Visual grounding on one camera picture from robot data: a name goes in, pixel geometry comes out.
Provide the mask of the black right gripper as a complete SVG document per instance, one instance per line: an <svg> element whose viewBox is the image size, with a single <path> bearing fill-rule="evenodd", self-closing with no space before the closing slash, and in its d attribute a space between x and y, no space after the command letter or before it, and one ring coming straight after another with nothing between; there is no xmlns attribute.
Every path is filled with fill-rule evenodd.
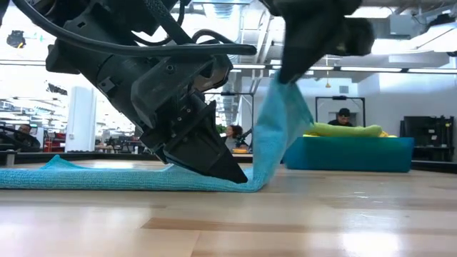
<svg viewBox="0 0 457 257"><path fill-rule="evenodd" d="M363 0L262 0L274 16L286 22L285 41L278 80L293 83L319 59L333 51L336 56L366 56L371 53L375 34L366 18L337 15L292 17L292 14L317 14L337 10L351 15Z"/></svg>

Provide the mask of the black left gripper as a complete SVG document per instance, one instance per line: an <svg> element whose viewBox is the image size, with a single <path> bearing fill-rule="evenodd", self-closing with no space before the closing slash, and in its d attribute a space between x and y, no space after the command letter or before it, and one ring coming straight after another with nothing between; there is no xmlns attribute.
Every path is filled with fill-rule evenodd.
<svg viewBox="0 0 457 257"><path fill-rule="evenodd" d="M214 75L212 56L166 57L141 63L131 101L141 121L141 141L190 171L234 183L247 176L216 129L216 102L204 103L198 90Z"/></svg>

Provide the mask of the green microfiber towel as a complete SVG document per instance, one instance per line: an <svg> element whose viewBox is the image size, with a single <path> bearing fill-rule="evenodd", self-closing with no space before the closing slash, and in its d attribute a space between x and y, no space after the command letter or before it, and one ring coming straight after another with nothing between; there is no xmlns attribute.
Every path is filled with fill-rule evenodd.
<svg viewBox="0 0 457 257"><path fill-rule="evenodd" d="M304 136L323 137L379 137L383 133L380 126L334 126L330 124L314 123L305 130Z"/></svg>

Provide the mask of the blue microfiber towel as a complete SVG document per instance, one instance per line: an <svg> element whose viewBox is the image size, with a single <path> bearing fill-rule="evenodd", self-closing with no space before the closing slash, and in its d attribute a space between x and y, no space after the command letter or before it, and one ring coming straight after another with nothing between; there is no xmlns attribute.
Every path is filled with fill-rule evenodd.
<svg viewBox="0 0 457 257"><path fill-rule="evenodd" d="M175 165L152 170L85 168L55 156L39 169L1 168L0 189L256 192L272 179L286 149L312 125L299 87L273 78L253 128L253 166L243 170L245 183Z"/></svg>

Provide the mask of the yellow microfiber towel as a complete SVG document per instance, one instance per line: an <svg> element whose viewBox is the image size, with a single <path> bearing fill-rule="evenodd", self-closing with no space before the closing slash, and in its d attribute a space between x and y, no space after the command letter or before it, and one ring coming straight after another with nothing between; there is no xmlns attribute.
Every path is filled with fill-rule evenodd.
<svg viewBox="0 0 457 257"><path fill-rule="evenodd" d="M315 134L315 133L305 133L303 135L303 137L320 137L320 135ZM396 138L396 136L390 135L390 134L386 133L385 131L383 131L378 137L379 138Z"/></svg>

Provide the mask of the teal plastic bin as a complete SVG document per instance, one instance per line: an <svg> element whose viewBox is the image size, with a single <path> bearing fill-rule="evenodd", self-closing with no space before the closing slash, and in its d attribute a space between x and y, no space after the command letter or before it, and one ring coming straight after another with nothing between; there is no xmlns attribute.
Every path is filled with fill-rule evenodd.
<svg viewBox="0 0 457 257"><path fill-rule="evenodd" d="M407 173L414 139L404 137L301 137L287 149L288 169Z"/></svg>

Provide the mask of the person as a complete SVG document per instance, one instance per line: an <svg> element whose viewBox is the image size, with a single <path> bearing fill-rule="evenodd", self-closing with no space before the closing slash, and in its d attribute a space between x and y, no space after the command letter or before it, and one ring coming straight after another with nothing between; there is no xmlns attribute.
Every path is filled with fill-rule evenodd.
<svg viewBox="0 0 457 257"><path fill-rule="evenodd" d="M31 126L29 124L22 124L11 135L9 135L16 142L18 151L24 152L37 152L41 144L31 135Z"/></svg>
<svg viewBox="0 0 457 257"><path fill-rule="evenodd" d="M239 142L242 134L243 129L239 125L229 125L226 127L226 135L223 137L223 140L230 152L236 148L248 148L246 143Z"/></svg>
<svg viewBox="0 0 457 257"><path fill-rule="evenodd" d="M336 118L328 122L332 126L348 126L353 127L353 124L349 121L350 110L348 108L342 108L336 114Z"/></svg>

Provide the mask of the yellow hanging pendant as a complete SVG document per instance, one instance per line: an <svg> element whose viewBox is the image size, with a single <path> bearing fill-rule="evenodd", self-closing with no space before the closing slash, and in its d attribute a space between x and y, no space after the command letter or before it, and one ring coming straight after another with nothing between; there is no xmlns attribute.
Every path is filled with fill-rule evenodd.
<svg viewBox="0 0 457 257"><path fill-rule="evenodd" d="M328 68L326 70L326 88L329 89L329 88L331 88L331 85L330 85L330 82L329 82L329 79L330 79L329 75L330 75L330 71L333 70L333 67L329 64L329 55L326 54L324 56L324 58L325 58L325 62L326 62L326 67Z"/></svg>

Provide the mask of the long ceiling light bar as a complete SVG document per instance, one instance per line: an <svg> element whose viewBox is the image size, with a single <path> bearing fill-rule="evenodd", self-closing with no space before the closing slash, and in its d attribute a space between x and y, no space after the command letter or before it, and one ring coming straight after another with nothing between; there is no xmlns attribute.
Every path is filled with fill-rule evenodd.
<svg viewBox="0 0 457 257"><path fill-rule="evenodd" d="M45 66L45 61L21 61L0 59L0 65L5 66ZM234 64L236 70L278 70L281 65L272 64ZM366 66L312 66L311 71L335 71L335 72L371 72L371 73L402 73L402 74L449 74L457 75L457 69L437 69L437 68L394 68L394 67L366 67Z"/></svg>

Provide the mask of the black shelf unit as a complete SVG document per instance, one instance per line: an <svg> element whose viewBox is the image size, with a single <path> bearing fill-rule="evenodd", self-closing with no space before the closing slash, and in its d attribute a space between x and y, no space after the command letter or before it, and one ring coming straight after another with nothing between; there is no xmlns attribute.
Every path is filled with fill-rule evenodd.
<svg viewBox="0 0 457 257"><path fill-rule="evenodd" d="M400 136L414 139L413 160L452 162L453 116L404 116Z"/></svg>

